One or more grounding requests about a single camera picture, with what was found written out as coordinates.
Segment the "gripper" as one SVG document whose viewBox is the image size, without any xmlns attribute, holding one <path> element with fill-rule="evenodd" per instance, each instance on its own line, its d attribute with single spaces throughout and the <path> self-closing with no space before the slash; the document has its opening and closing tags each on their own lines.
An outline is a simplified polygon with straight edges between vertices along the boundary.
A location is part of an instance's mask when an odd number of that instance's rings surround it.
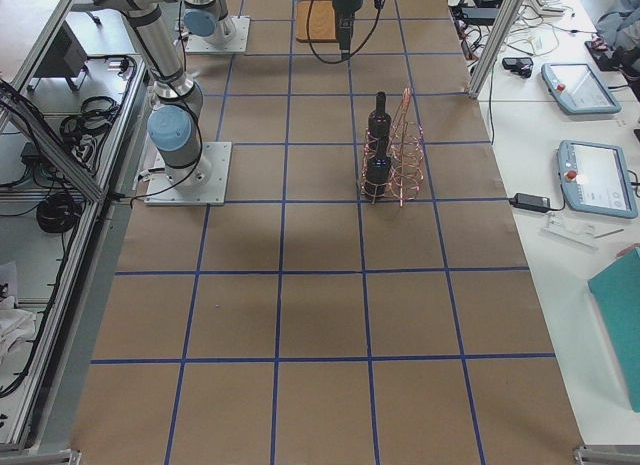
<svg viewBox="0 0 640 465">
<path fill-rule="evenodd" d="M 331 0 L 335 15 L 335 23 L 338 28 L 338 43 L 342 60 L 349 60 L 351 56 L 352 22 L 356 12 L 359 11 L 364 0 Z M 386 0 L 373 0 L 373 5 L 379 13 Z"/>
</svg>

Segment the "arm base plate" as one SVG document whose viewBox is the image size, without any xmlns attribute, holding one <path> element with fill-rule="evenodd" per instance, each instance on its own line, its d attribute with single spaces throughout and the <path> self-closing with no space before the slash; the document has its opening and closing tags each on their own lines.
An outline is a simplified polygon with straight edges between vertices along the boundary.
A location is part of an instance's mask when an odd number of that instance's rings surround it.
<svg viewBox="0 0 640 465">
<path fill-rule="evenodd" d="M 178 170 L 167 168 L 157 152 L 154 166 L 161 171 L 151 175 L 144 202 L 155 206 L 223 205 L 231 157 L 231 142 L 205 142 L 197 165 Z"/>
<path fill-rule="evenodd" d="M 246 52 L 249 16 L 227 16 L 218 21 L 211 14 L 189 14 L 186 27 L 189 31 L 187 53 L 226 55 Z"/>
</svg>

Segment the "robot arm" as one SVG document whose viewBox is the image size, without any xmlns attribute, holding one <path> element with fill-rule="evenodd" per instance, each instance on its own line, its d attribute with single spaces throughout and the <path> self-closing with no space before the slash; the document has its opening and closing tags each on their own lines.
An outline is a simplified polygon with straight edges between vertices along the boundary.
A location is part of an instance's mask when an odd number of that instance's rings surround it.
<svg viewBox="0 0 640 465">
<path fill-rule="evenodd" d="M 232 145 L 203 141 L 202 90 L 179 58 L 160 9 L 162 3 L 185 0 L 91 1 L 123 16 L 129 38 L 154 79 L 146 132 L 163 161 L 165 177 L 150 182 L 142 198 L 161 205 L 222 204 Z"/>
</svg>

